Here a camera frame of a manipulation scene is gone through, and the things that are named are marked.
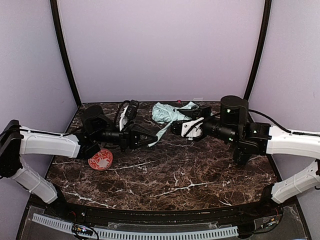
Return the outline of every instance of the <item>white wall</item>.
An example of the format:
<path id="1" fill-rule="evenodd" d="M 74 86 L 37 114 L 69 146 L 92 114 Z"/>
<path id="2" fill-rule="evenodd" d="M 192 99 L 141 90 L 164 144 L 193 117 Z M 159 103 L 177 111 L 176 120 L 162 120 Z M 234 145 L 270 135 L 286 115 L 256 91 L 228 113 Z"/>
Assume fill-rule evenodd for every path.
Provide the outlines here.
<path id="1" fill-rule="evenodd" d="M 264 0 L 59 0 L 81 100 L 243 96 Z"/>
<path id="2" fill-rule="evenodd" d="M 250 108 L 287 128 L 320 132 L 320 1 L 273 1 L 269 28 Z M 254 120 L 264 121 L 254 115 Z M 288 178 L 314 159 L 275 156 Z M 320 193 L 299 195 L 312 239 L 320 239 Z"/>
<path id="3" fill-rule="evenodd" d="M 0 1 L 0 132 L 11 119 L 64 132 L 76 109 L 50 1 Z M 43 176 L 51 158 L 25 157 Z M 29 194 L 7 178 L 0 180 L 0 193 L 0 239 L 14 240 Z"/>

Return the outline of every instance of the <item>slotted white strip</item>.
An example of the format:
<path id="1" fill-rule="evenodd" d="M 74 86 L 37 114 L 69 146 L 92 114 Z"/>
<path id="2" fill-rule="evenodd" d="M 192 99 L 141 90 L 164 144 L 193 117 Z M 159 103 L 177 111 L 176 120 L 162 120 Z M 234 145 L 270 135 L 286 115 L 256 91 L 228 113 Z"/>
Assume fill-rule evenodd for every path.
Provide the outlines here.
<path id="1" fill-rule="evenodd" d="M 32 221 L 49 228 L 72 234 L 72 223 L 57 220 L 48 216 L 33 214 Z M 238 227 L 226 227 L 222 229 L 192 231 L 192 232 L 171 232 L 171 233 L 145 233 L 145 232 L 128 232 L 114 231 L 94 227 L 101 240 L 215 240 L 238 236 Z"/>

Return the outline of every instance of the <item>brown marble tabletop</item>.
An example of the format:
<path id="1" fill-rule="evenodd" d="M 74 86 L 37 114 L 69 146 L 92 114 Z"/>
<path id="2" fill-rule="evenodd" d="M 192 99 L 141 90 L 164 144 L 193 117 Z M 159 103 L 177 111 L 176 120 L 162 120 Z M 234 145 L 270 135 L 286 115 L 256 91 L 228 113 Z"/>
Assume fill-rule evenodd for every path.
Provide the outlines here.
<path id="1" fill-rule="evenodd" d="M 165 102 L 176 107 L 186 103 Z M 201 102 L 219 111 L 217 102 Z M 80 114 L 68 131 L 81 126 Z M 119 103 L 101 103 L 113 120 Z M 165 124 L 152 120 L 155 102 L 141 102 L 135 122 L 157 133 Z M 246 166 L 233 163 L 233 147 L 206 137 L 199 142 L 173 135 L 170 130 L 153 147 L 110 149 L 113 163 L 95 171 L 88 161 L 56 156 L 47 179 L 58 185 L 70 203 L 122 210 L 199 210 L 256 202 L 263 188 L 276 182 L 268 159 L 252 156 Z"/>

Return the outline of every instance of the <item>crumpled fabric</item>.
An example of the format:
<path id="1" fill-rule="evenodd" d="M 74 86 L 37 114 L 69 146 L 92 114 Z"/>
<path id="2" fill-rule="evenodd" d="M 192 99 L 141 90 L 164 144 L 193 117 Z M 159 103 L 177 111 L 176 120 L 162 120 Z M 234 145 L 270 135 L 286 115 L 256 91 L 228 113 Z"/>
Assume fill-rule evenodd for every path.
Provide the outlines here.
<path id="1" fill-rule="evenodd" d="M 162 136 L 165 134 L 165 132 L 170 127 L 173 121 L 191 120 L 190 117 L 183 115 L 177 110 L 191 109 L 193 106 L 198 106 L 198 105 L 193 103 L 192 101 L 183 107 L 170 106 L 168 104 L 161 104 L 160 102 L 154 105 L 152 108 L 152 119 L 159 124 L 165 124 L 165 123 L 168 123 L 168 124 L 163 129 L 158 131 L 158 133 L 156 134 L 158 137 L 158 140 L 153 143 L 150 143 L 148 146 L 152 147 L 153 145 L 155 145 L 162 138 Z"/>

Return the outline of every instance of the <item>dark marble surface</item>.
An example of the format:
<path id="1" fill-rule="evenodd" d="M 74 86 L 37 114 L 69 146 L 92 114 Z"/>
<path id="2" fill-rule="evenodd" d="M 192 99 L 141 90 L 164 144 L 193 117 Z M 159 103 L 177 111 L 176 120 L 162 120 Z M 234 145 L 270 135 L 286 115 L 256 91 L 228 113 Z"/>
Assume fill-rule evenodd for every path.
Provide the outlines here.
<path id="1" fill-rule="evenodd" d="M 142 102 L 135 122 L 157 133 L 165 124 L 152 120 L 155 102 Z M 170 103 L 182 107 L 186 103 Z M 219 103 L 211 105 L 214 113 Z M 81 126 L 83 105 L 68 131 Z M 114 118 L 119 103 L 100 104 Z M 166 132 L 153 147 L 111 149 L 113 163 L 95 171 L 86 160 L 57 156 L 47 179 L 57 184 L 70 203 L 122 210 L 173 211 L 234 206 L 260 199 L 263 188 L 276 182 L 266 157 L 252 156 L 246 166 L 236 166 L 233 147 L 213 137 L 191 142 Z"/>

